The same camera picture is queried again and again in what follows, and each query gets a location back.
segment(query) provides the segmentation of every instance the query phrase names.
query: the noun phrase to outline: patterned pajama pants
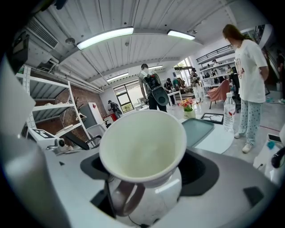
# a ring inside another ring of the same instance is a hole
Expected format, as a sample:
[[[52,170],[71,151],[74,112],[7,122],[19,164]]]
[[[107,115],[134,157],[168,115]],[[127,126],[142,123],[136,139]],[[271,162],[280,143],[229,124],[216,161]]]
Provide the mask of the patterned pajama pants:
[[[247,143],[254,145],[260,124],[261,104],[241,100],[240,125],[238,133],[246,133]]]

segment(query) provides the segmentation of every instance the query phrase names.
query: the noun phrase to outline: window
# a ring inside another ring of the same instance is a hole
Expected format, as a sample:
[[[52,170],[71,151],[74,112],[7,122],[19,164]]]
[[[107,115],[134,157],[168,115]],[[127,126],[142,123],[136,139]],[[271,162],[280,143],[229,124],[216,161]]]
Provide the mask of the window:
[[[134,106],[137,106],[143,99],[143,94],[138,81],[114,88],[114,91],[123,113],[133,110]]]
[[[189,61],[189,58],[186,58],[186,59],[185,59],[185,62],[186,62],[186,66],[191,66],[191,63],[190,63],[190,61]]]
[[[128,92],[126,91],[125,85],[114,88],[114,92],[117,96],[117,99],[119,101],[123,113],[126,113],[134,109],[132,103],[130,102],[130,97],[128,95]]]
[[[189,58],[182,60],[180,63],[178,63],[174,67],[184,67],[184,66],[192,66],[190,61],[189,61]]]

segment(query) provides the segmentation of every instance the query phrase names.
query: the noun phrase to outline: plastic bottle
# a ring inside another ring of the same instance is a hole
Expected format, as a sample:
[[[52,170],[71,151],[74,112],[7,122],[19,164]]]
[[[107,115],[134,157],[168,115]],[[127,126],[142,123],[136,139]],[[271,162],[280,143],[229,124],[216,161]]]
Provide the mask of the plastic bottle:
[[[232,93],[227,93],[227,99],[224,102],[224,129],[233,131],[235,121],[236,103],[232,98]]]

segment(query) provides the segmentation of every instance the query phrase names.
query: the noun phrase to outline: white table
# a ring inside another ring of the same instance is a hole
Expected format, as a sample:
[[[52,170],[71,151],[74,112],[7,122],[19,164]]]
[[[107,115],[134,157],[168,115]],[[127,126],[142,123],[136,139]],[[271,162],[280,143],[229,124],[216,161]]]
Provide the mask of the white table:
[[[275,143],[272,149],[269,149],[267,139],[263,148],[261,149],[258,156],[253,161],[253,167],[264,173],[264,175],[277,186],[281,186],[285,174],[285,165],[278,169],[275,169],[271,164],[271,158],[277,153],[283,146],[281,143]]]
[[[170,96],[175,95],[175,94],[179,94],[180,100],[182,101],[182,96],[181,96],[181,92],[180,91],[175,91],[175,92],[172,92],[172,93],[168,94],[169,99],[170,99]]]
[[[200,119],[203,115],[196,114],[196,119]],[[187,119],[180,119],[179,121],[183,123]],[[224,130],[222,124],[215,124],[212,132],[203,139],[195,148],[199,148],[206,151],[211,151],[217,154],[224,153],[232,144],[234,139],[234,133]]]

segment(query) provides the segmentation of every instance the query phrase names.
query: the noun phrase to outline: brick wall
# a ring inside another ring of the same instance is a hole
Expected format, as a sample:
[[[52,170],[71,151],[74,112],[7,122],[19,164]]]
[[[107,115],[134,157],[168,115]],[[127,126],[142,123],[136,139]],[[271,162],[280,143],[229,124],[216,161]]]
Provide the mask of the brick wall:
[[[40,77],[40,78],[47,79],[50,81],[56,81],[56,80],[53,80],[49,77],[45,77],[45,76],[36,74],[34,72],[31,73],[31,76]],[[99,109],[101,116],[107,115],[107,113],[104,109],[104,106],[102,104],[102,101],[100,99],[99,94],[92,93],[88,90],[84,90],[82,88],[79,88],[79,87],[76,87],[73,85],[71,85],[71,90],[72,90],[73,97],[75,97],[75,99],[78,97],[77,107],[79,107],[81,104],[87,105],[88,102],[95,102],[98,109]],[[57,98],[56,98],[57,103],[60,103],[60,102],[66,103],[68,101],[67,100],[68,96],[69,96],[69,91],[68,91],[68,89],[66,89],[59,96],[57,96]],[[50,101],[43,102],[43,101],[41,101],[41,102],[36,102],[36,106],[41,106],[41,105],[44,105],[46,103],[55,104],[55,102],[50,102]],[[55,118],[52,120],[40,122],[40,123],[37,123],[36,126],[39,129],[44,129],[47,132],[50,132],[52,134],[56,134],[59,130],[61,130],[64,127],[62,124],[61,118]],[[65,112],[65,118],[64,118],[65,126],[68,126],[70,124],[74,125],[74,124],[79,123],[79,121],[76,121],[75,119],[76,119],[76,114],[75,114],[74,109],[69,108]],[[88,138],[87,138],[86,134],[84,133],[82,127],[78,127],[76,129],[72,130],[71,132],[84,141],[88,140]],[[63,137],[63,138],[65,139],[66,144],[72,145],[65,137]]]

